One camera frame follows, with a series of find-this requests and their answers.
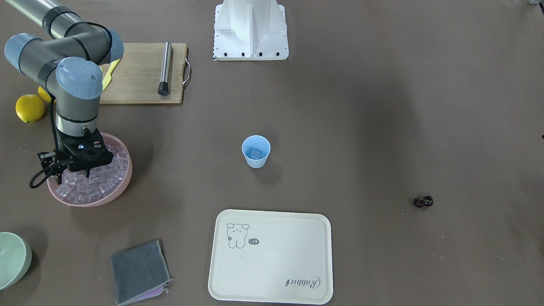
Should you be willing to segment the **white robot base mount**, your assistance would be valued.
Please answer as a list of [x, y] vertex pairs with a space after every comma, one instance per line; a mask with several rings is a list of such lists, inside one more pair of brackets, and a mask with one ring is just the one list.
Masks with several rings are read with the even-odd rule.
[[275, 0], [224, 0], [215, 7], [214, 60], [272, 61], [288, 57], [283, 5]]

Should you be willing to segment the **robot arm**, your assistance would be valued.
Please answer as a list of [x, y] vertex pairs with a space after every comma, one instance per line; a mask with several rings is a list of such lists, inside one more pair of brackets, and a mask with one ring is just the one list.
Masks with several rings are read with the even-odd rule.
[[56, 0], [10, 0], [17, 11], [43, 28], [51, 40], [31, 34], [11, 37], [4, 54], [19, 72], [51, 97], [53, 152], [39, 153], [40, 171], [58, 181], [65, 170], [89, 172], [114, 155], [97, 128], [103, 92], [100, 66], [122, 58], [124, 43], [115, 31], [84, 21]]

